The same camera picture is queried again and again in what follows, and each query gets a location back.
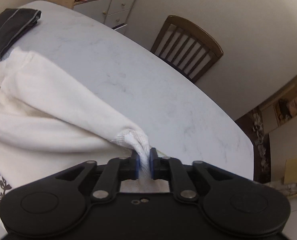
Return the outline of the white sweatshirt with emblem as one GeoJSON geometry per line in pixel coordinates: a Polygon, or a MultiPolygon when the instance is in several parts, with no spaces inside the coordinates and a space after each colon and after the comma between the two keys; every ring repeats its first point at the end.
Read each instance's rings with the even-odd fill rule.
{"type": "Polygon", "coordinates": [[[135,150],[140,177],[125,192],[163,193],[149,172],[144,131],[35,51],[15,48],[0,61],[0,201],[12,189],[84,161],[135,150]]]}

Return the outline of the wooden slatted chair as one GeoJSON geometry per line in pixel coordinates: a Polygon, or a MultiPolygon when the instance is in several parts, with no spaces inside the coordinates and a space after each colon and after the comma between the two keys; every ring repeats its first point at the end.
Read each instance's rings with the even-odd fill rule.
{"type": "Polygon", "coordinates": [[[224,55],[211,35],[176,15],[166,18],[150,52],[194,84],[224,55]]]}

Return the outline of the white drawer cabinet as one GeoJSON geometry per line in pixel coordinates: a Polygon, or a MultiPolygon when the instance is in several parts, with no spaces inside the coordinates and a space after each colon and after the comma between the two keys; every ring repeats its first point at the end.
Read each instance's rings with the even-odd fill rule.
{"type": "Polygon", "coordinates": [[[72,9],[124,35],[135,0],[44,0],[72,9]]]}

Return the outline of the black folded garment bag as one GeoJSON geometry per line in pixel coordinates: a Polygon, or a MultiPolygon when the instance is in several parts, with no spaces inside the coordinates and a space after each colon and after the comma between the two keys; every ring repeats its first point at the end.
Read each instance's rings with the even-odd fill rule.
{"type": "Polygon", "coordinates": [[[38,22],[42,12],[35,9],[5,9],[0,14],[0,61],[9,48],[38,22]]]}

